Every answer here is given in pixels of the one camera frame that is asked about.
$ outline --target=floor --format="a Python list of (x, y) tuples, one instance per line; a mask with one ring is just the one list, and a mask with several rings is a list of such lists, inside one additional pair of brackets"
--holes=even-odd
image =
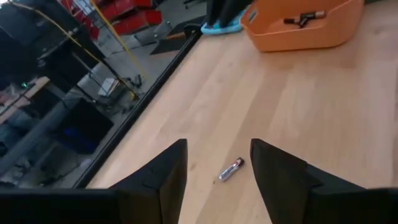
[[(170, 25), (164, 22), (160, 27), (155, 27), (157, 33), (170, 32), (173, 26), (176, 26), (180, 22), (187, 21), (199, 16), (202, 16), (206, 12), (206, 4), (204, 2), (194, 4), (192, 7), (185, 9), (182, 0), (166, 0), (160, 6), (159, 9), (162, 11), (162, 15), (165, 21), (169, 21)], [(142, 40), (154, 38), (154, 29), (148, 29), (137, 34), (138, 38)], [(107, 62), (119, 73), (121, 77), (134, 78), (137, 74), (141, 74), (143, 79), (143, 85), (139, 90), (136, 90), (139, 95), (143, 95), (155, 82), (157, 77), (165, 70), (167, 65), (175, 57), (175, 54), (163, 55), (161, 57), (150, 56), (150, 53), (156, 47), (156, 44), (150, 44), (144, 47), (139, 47), (140, 43), (133, 36), (122, 36), (123, 41), (129, 48), (132, 48), (131, 53), (134, 55), (136, 61), (139, 64), (140, 69), (135, 66), (129, 55), (123, 51), (123, 48), (111, 35), (109, 30), (102, 29), (100, 33), (100, 46), (99, 48), (105, 56), (107, 56)], [(91, 77), (86, 77), (80, 82), (82, 86), (91, 96), (98, 98), (97, 92), (99, 90), (98, 83), (103, 83), (105, 78), (113, 77), (109, 70), (104, 65), (97, 65), (91, 74)], [(131, 103), (129, 95), (122, 98), (119, 102), (120, 106), (125, 106)], [(92, 158), (97, 156), (100, 149), (110, 140), (111, 136), (120, 127), (120, 124), (127, 118), (127, 114), (116, 113), (111, 116), (111, 120), (114, 122), (113, 128), (109, 131), (106, 137), (102, 140), (98, 146), (98, 150), (89, 156), (80, 156), (72, 153), (68, 150), (61, 149), (60, 153), (54, 155), (52, 161), (55, 161), (58, 167), (60, 167), (58, 173), (65, 174), (73, 169), (61, 181), (54, 184), (52, 187), (56, 188), (70, 188), (76, 182), (82, 173), (87, 169), (91, 163)]]
[[(397, 10), (398, 1), (366, 6), (354, 38), (330, 49), (267, 54), (244, 32), (202, 37), (90, 187), (115, 184), (180, 138), (188, 139), (184, 224), (271, 223), (252, 138), (354, 184), (397, 187)], [(238, 157), (246, 166), (219, 182)]]

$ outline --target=yellow cable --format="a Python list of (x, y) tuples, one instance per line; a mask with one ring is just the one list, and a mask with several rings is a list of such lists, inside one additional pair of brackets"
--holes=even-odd
[(137, 59), (135, 58), (135, 56), (133, 56), (133, 54), (130, 52), (129, 48), (126, 46), (126, 44), (123, 42), (123, 40), (120, 38), (119, 34), (116, 32), (116, 30), (113, 28), (113, 26), (111, 25), (111, 23), (104, 17), (104, 15), (102, 14), (102, 12), (100, 11), (100, 9), (98, 9), (98, 6), (95, 4), (94, 0), (90, 0), (91, 5), (93, 5), (95, 11), (98, 13), (98, 15), (101, 17), (102, 20), (104, 20), (104, 22), (106, 23), (106, 25), (108, 26), (109, 30), (112, 32), (112, 34), (117, 38), (117, 40), (119, 41), (119, 43), (122, 45), (123, 49), (128, 53), (128, 55), (130, 56), (130, 60), (131, 62), (137, 67), (138, 71), (141, 73), (141, 75), (143, 75), (145, 78), (149, 78), (149, 76), (147, 75), (147, 73), (145, 72), (145, 70), (139, 65)]
[[(88, 51), (87, 49), (85, 49), (81, 44), (79, 44), (79, 42), (77, 42), (77, 40), (75, 40), (65, 29), (63, 29), (59, 24), (57, 24), (54, 20), (52, 20), (51, 18), (49, 18), (46, 14), (44, 14), (43, 12), (41, 12), (40, 10), (34, 9), (33, 7), (30, 6), (26, 6), (24, 4), (20, 4), (20, 3), (15, 3), (15, 2), (9, 2), (10, 4), (17, 6), (17, 7), (21, 7), (24, 9), (28, 9), (31, 11), (34, 11), (35, 13), (39, 14), (40, 16), (44, 17), (46, 20), (50, 21), (52, 24), (54, 24), (56, 27), (58, 27), (58, 29), (60, 29), (70, 40), (72, 40), (77, 46), (81, 47), (91, 58), (93, 58), (94, 60), (96, 60), (98, 63), (102, 63), (102, 61), (100, 59), (98, 59), (97, 57), (95, 57), (90, 51)], [(123, 84), (130, 90), (128, 84), (121, 78), (118, 77), (119, 80), (121, 82), (123, 82)], [(130, 90), (131, 92), (131, 96), (134, 99), (136, 97), (136, 94)]]

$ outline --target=orange plastic bin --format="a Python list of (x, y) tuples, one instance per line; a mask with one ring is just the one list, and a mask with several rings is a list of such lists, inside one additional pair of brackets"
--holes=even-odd
[[(333, 47), (349, 40), (362, 16), (364, 0), (257, 0), (241, 18), (244, 30), (264, 52)], [(301, 13), (326, 11), (300, 29), (284, 24)]]

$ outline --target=wooden table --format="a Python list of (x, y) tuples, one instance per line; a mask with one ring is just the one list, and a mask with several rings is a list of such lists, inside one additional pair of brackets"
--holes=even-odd
[(30, 104), (28, 99), (32, 98), (38, 91), (40, 91), (46, 84), (50, 82), (47, 77), (40, 77), (35, 81), (35, 85), (27, 90), (23, 96), (18, 97), (15, 102), (12, 102), (8, 108), (5, 108), (0, 115), (0, 124), (3, 124), (8, 118), (10, 118), (19, 108)]
[[(264, 54), (245, 33), (202, 37), (90, 187), (113, 185), (188, 139), (183, 224), (271, 223), (254, 181), (261, 138), (363, 187), (398, 186), (398, 1), (366, 6), (340, 47)], [(218, 174), (239, 156), (229, 181)]]

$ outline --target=battery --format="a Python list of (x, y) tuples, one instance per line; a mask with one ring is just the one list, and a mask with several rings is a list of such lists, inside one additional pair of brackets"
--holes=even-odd
[(224, 170), (220, 176), (218, 177), (220, 181), (226, 181), (232, 174), (234, 174), (241, 166), (243, 166), (244, 160), (242, 158), (238, 158), (235, 162), (230, 165), (226, 170)]

